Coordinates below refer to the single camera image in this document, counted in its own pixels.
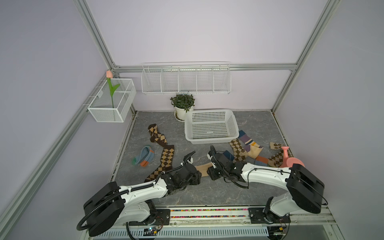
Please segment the striped beige purple sock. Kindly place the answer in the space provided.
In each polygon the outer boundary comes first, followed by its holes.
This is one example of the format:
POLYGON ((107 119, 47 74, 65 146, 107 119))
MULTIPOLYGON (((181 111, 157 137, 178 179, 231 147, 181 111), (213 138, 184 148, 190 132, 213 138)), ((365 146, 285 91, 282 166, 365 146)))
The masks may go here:
POLYGON ((202 177, 208 177, 209 176, 208 169, 211 168, 212 166, 213 166, 212 163, 207 163, 204 165, 195 166, 195 168, 197 169, 197 171, 199 171, 202 174, 202 177))
POLYGON ((244 149, 252 159, 256 159, 263 150, 263 147, 252 140, 243 130, 239 131, 239 140, 245 144, 244 149))

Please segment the white plastic perforated basket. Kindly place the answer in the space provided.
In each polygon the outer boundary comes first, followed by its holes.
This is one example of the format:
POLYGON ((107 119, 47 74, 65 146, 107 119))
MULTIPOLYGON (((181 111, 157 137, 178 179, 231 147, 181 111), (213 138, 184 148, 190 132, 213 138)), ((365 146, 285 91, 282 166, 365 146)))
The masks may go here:
POLYGON ((190 143, 229 143, 239 137, 239 127, 231 110, 196 110, 186 113, 185 138, 190 143))

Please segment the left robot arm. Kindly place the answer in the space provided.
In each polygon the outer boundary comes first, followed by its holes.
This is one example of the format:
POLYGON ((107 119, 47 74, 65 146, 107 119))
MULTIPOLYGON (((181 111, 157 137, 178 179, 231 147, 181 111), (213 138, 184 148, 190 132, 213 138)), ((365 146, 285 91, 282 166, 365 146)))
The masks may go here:
POLYGON ((202 174, 193 165, 193 154, 187 154, 179 167, 161 172, 152 181, 132 186, 118 186, 117 182, 106 184, 86 201, 83 206, 85 215, 76 229, 87 230, 90 237, 95 237, 115 223, 153 223, 158 214, 154 199, 200 184, 202 174))

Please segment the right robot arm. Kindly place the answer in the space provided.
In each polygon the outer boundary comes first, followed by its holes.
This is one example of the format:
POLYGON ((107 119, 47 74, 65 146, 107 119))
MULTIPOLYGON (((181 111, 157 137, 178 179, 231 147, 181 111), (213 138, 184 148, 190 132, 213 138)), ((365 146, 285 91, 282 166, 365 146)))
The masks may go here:
POLYGON ((290 218, 290 213, 303 210, 319 214, 327 205, 323 197, 324 183, 301 164, 272 168, 239 161, 234 162, 210 146, 207 154, 213 164, 207 171, 212 180, 223 178, 226 183, 248 189, 251 183, 260 183, 286 191, 270 197, 263 208, 249 208, 253 224, 274 224, 290 218))

